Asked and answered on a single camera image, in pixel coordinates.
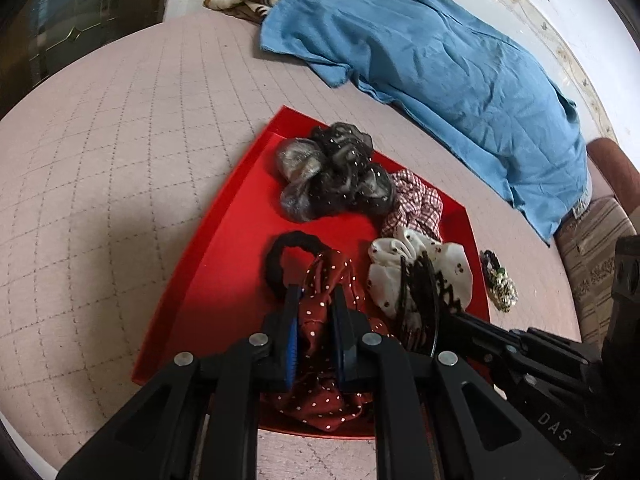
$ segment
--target metal screw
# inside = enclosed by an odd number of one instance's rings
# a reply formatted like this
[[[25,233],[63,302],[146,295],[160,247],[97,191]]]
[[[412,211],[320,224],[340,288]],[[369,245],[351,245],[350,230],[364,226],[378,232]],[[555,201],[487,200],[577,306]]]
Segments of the metal screw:
[[[367,332],[362,336],[362,342],[367,346],[376,346],[382,343],[382,336],[376,332]]]
[[[253,346],[265,346],[269,342],[269,336],[262,332],[256,332],[249,336],[249,343]]]
[[[193,354],[191,352],[180,352],[174,357],[174,363],[178,366],[187,366],[193,363]]]
[[[449,350],[445,350],[438,354],[438,361],[445,366],[453,366],[458,362],[458,356]]]

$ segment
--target brown cushion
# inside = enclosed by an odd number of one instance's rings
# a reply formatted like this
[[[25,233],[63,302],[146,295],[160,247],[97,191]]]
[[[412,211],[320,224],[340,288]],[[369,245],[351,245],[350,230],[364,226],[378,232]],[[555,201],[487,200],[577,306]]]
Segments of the brown cushion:
[[[640,173],[636,167],[611,139],[592,140],[587,152],[618,197],[622,209],[631,214],[640,205]]]
[[[618,201],[606,197],[591,202],[579,220],[566,222],[556,235],[583,342],[602,346],[613,307],[616,240],[635,234]]]

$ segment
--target scrunchie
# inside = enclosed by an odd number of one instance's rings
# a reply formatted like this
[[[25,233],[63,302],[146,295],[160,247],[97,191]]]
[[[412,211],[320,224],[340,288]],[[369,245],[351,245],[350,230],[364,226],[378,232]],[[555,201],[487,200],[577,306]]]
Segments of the scrunchie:
[[[501,312],[507,313],[518,302],[518,291],[507,270],[500,265],[493,251],[480,253],[484,283],[489,289],[489,297]]]
[[[396,199],[393,209],[382,224],[380,235],[392,236],[396,226],[404,226],[442,241],[442,199],[438,191],[425,186],[420,178],[409,170],[392,173],[389,178],[395,185]]]
[[[394,186],[372,156],[371,137],[352,124],[316,126],[308,139],[283,140],[276,150],[276,163],[289,184],[280,195],[280,205],[296,222],[347,210],[387,214],[394,202]]]
[[[378,238],[370,245],[371,265],[367,281],[371,299],[389,319],[396,318],[401,293],[401,259],[410,265],[422,253],[428,254],[435,272],[442,273],[444,285],[451,286],[452,292],[446,296],[446,301],[459,301],[463,310],[469,306],[474,280],[462,245],[443,244],[402,225],[396,226],[393,234],[393,238]],[[407,311],[413,311],[410,294],[406,301]]]
[[[267,282],[277,298],[284,298],[279,263],[284,247],[300,247],[316,258],[302,283],[298,369],[293,388],[284,394],[267,394],[265,400],[280,413],[318,430],[333,432],[342,423],[360,416],[366,404],[373,401],[371,394],[343,395],[338,390],[332,365],[332,334],[327,325],[331,293],[337,285],[342,285],[347,307],[360,312],[365,311],[364,291],[347,255],[327,248],[317,237],[296,231],[279,237],[267,257]],[[369,324],[372,331],[390,336],[383,321],[369,317]]]

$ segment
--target red tray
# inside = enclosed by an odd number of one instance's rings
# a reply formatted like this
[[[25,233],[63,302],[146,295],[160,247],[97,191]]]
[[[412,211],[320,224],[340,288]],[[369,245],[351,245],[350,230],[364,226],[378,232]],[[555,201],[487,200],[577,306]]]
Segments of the red tray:
[[[274,165],[274,150],[283,138],[306,136],[322,125],[287,107],[281,108],[257,137],[220,190],[175,268],[151,320],[132,378],[144,384],[178,352],[196,356],[224,352],[231,343],[260,329],[262,318],[281,305],[263,279],[263,261],[274,238],[291,230],[317,235],[325,244],[353,259],[361,283],[369,269],[367,248],[378,238],[380,225],[356,213],[321,218],[306,224],[287,220],[279,197],[284,182]],[[402,170],[377,153],[373,159],[389,172]],[[478,248],[465,208],[439,191],[444,204],[440,233],[443,240],[465,248],[474,276],[467,311],[489,320]],[[295,269],[287,283],[300,281],[311,257],[303,251],[286,253],[286,269]],[[370,314],[383,317],[370,300]],[[330,438],[372,438],[373,423],[363,418],[347,422],[335,433],[281,415],[270,406],[260,408],[266,430]]]

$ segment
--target red plaid scrunchie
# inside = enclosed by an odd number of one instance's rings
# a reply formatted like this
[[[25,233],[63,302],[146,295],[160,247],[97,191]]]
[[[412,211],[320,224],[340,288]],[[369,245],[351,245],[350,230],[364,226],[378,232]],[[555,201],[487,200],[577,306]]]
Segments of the red plaid scrunchie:
[[[396,185],[396,200],[393,209],[382,224],[381,236],[392,236],[397,225],[402,225],[442,241],[440,218],[442,199],[438,191],[424,183],[409,170],[389,175]]]

